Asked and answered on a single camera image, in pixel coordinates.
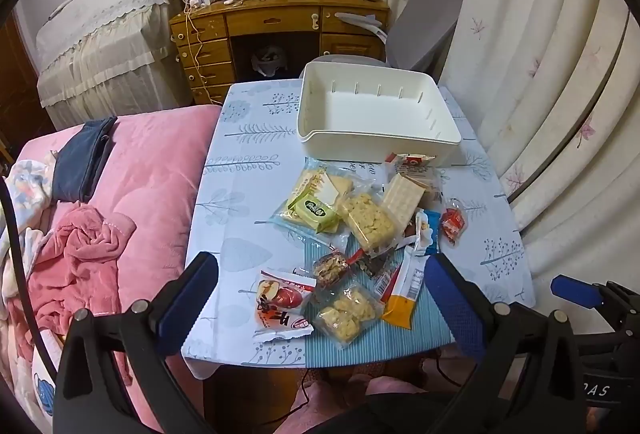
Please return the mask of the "orange white snack bar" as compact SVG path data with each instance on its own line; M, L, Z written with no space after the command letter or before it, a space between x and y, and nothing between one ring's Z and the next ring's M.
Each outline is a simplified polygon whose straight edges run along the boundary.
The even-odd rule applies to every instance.
M395 327L410 330L413 311L416 308L424 280L427 255L407 247L397 272L392 292L386 301L383 321Z

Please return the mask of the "small red candy packet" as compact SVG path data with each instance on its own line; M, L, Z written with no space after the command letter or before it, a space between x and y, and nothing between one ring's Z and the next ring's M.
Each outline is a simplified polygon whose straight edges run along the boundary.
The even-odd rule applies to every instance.
M462 203L457 198L450 198L445 203L444 213L440 218L440 233L451 246L455 246L466 228L466 216Z

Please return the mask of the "blue white snack packet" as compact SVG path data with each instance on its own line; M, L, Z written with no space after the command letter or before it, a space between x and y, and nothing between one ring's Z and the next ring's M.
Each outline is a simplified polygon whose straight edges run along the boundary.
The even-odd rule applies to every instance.
M436 211L417 209L414 215L414 233L407 239L412 255L426 257L439 253L440 214Z

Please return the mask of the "red apple snack packet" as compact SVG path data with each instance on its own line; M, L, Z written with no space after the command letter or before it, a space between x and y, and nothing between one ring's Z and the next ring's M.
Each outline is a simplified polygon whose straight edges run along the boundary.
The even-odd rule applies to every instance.
M304 312L316 284L312 277L263 269L256 278L254 341L288 341L314 332Z

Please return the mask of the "dark seaweed snack packet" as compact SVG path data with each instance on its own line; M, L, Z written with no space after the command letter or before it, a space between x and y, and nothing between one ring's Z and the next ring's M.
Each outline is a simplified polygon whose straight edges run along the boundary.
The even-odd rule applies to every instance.
M370 254L364 252L362 249L359 249L355 253L355 265L358 267L360 272L363 272L364 275L369 278L374 278L378 276L380 272L384 269L384 267L393 260L395 256L394 250L387 250L386 252L375 255L375 257L371 257Z

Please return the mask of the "small yellow crisp packet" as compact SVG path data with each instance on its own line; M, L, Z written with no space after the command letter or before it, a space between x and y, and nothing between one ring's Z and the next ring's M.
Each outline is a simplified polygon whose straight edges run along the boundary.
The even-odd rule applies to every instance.
M314 315L314 327L339 348L354 343L382 317L383 303L363 285L337 290Z

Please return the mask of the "beige wafer cracker pack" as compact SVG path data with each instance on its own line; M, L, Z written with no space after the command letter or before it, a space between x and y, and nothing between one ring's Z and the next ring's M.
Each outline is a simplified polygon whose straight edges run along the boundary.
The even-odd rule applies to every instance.
M424 185L397 173L385 187L382 207L399 229L405 229L413 219L424 193Z

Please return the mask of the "yellow rice crisp block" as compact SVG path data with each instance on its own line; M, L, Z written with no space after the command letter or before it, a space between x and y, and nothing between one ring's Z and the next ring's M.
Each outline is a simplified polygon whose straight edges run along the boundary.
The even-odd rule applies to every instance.
M337 212L352 231L360 249L376 257L390 249L398 235L398 225L377 198L367 193L349 194L337 204Z

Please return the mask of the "walnut date candy packet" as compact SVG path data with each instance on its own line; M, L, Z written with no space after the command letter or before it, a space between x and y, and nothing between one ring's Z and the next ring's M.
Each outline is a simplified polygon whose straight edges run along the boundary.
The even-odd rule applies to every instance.
M323 255L322 258L314 262L311 270L296 267L293 273L295 275L314 278L316 287L328 289L337 285L351 272L356 263L362 257L363 251L357 250L350 257L346 257L341 252L332 252Z

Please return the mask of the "large bread packet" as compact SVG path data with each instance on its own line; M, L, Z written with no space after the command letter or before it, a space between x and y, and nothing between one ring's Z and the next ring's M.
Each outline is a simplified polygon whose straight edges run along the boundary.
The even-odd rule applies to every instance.
M330 250L345 252L350 229L338 205L358 189L369 189L373 180L332 162L307 158L288 198L268 220L305 240Z

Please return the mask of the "clear packet red label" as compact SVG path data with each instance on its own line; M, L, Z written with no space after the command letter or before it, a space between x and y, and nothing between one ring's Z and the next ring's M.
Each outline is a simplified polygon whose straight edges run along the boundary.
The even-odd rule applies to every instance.
M392 180L396 174L401 174L424 188L420 203L422 208L442 211L442 179L433 165L434 161L433 156L392 153L385 158L384 168L388 180Z

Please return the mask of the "green small snack packet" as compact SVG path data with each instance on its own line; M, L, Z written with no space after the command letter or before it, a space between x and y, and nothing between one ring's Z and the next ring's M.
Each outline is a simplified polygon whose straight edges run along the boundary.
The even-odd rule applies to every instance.
M288 209L317 234L334 234L340 226L338 214L311 193L300 194L288 204Z

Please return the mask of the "pink bed quilt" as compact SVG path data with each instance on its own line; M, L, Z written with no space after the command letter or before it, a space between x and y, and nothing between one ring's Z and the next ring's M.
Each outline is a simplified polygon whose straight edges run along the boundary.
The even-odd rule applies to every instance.
M193 106L119 118L114 146L96 191L87 202L107 217L118 212L137 225L118 266L122 312L152 300L186 264L196 194L219 117L215 106ZM76 202L53 202L56 157L79 131L70 128L34 139L6 177L16 214L27 279L44 241ZM1 253L1 373L40 431L50 432L54 384L64 336L40 329L30 298L18 295L9 250Z

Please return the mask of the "grey office chair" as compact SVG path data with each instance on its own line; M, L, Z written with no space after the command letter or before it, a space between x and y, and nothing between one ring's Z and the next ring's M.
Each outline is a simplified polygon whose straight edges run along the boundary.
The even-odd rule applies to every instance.
M434 56L454 32L463 0L408 0L389 31L370 16L338 12L341 22L375 35L384 44L385 58L355 54L329 53L321 63L343 63L390 67L426 72Z

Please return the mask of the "white lace covered cabinet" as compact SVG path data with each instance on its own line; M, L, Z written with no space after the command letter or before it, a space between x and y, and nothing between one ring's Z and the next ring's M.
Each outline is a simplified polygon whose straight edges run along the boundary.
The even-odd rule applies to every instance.
M55 128L193 101L169 22L180 0L70 0L39 30L41 107Z

